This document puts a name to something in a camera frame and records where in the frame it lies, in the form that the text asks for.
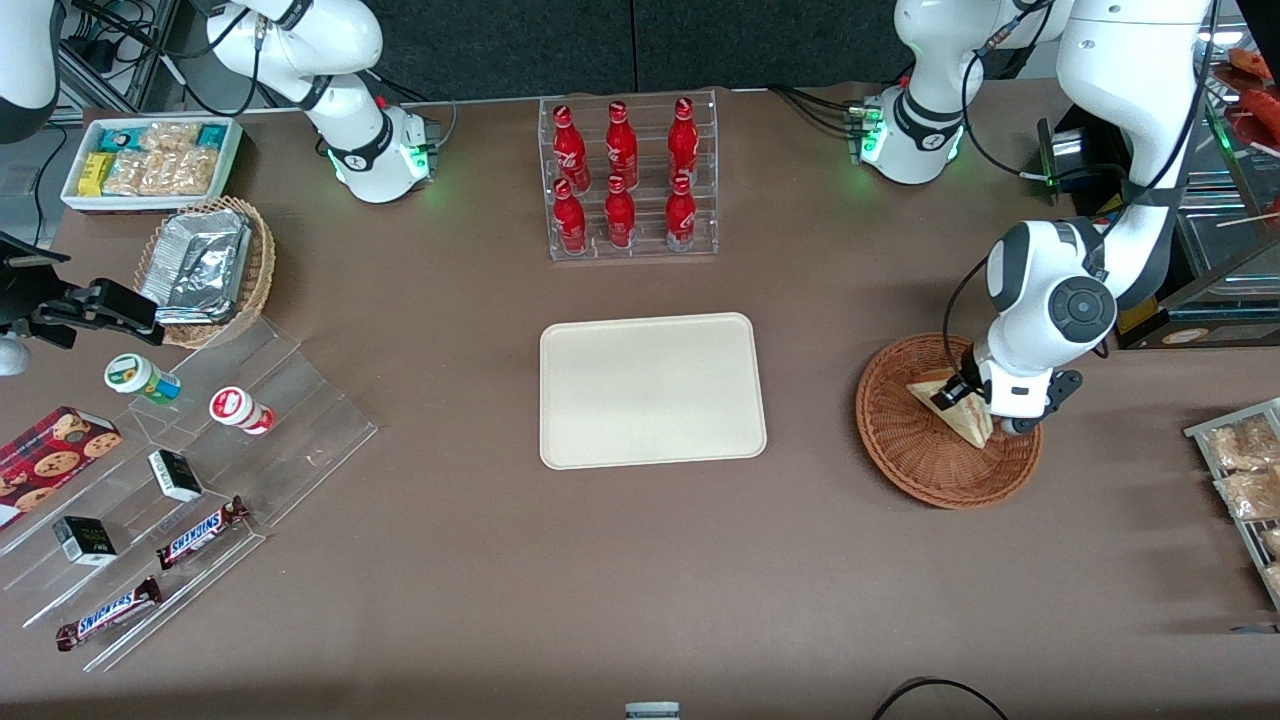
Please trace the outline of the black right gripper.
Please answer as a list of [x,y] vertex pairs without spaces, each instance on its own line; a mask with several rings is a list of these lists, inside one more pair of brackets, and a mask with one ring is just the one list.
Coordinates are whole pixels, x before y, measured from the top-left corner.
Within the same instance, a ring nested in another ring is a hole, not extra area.
[[41,309],[60,301],[74,327],[115,331],[147,345],[163,345],[157,305],[109,278],[96,278],[86,287],[69,288],[54,270],[70,258],[47,251],[1,233],[1,332],[36,338],[59,348],[73,348],[76,331],[45,325]]

